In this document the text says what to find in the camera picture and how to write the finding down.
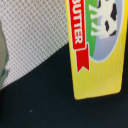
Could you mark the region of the teal grey gripper finger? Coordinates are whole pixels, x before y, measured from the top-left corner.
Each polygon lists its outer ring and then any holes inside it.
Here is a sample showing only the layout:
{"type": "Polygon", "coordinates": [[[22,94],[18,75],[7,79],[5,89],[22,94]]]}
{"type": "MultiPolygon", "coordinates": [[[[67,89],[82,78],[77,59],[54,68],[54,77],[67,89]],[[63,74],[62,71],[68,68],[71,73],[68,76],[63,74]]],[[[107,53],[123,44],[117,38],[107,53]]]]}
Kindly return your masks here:
{"type": "Polygon", "coordinates": [[[8,59],[9,56],[5,36],[3,31],[0,29],[0,87],[2,86],[9,73],[9,71],[6,69],[8,59]]]}

